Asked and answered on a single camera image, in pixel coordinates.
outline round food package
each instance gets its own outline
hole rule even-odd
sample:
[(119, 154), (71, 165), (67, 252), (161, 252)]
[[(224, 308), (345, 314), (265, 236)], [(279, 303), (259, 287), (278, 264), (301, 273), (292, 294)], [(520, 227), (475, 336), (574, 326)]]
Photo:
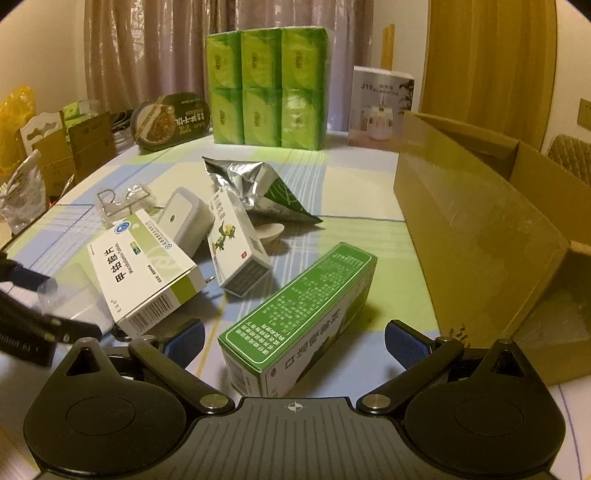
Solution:
[(144, 102), (131, 116), (131, 132), (147, 150), (162, 150), (206, 135), (209, 108), (195, 93), (174, 93)]

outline crosshair marking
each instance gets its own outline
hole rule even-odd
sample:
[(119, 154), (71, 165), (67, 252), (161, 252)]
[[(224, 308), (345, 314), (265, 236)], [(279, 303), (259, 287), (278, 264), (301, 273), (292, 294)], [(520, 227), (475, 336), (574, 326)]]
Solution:
[(286, 408), (289, 408), (293, 413), (300, 411), (302, 408), (305, 408), (305, 406), (299, 404), (298, 402), (293, 402), (290, 403), (288, 406), (286, 406)]

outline green dragon illustration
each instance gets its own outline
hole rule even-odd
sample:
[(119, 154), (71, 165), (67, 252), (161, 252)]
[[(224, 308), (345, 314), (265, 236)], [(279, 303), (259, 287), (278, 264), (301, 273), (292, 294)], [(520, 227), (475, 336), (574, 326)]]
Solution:
[(224, 227), (224, 224), (220, 225), (220, 228), (217, 229), (218, 232), (222, 234), (220, 238), (218, 238), (213, 244), (213, 253), (217, 250), (223, 250), (223, 244), (226, 241), (226, 238), (234, 238), (234, 234), (236, 233), (236, 227), (228, 224)]

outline light switch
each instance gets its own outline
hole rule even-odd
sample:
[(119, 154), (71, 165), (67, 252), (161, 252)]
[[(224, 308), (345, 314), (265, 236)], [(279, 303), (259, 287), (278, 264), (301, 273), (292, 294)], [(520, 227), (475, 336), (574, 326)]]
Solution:
[(584, 128), (591, 130), (591, 102), (581, 98), (579, 103), (579, 116), (577, 123)]

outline blue logo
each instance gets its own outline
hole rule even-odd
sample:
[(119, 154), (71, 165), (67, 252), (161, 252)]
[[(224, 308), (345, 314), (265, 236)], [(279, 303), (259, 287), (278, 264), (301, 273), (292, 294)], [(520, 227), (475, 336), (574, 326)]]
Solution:
[(129, 222), (123, 222), (120, 223), (119, 225), (117, 225), (115, 227), (115, 233), (123, 233), (125, 232), (129, 227), (131, 226), (131, 223)]

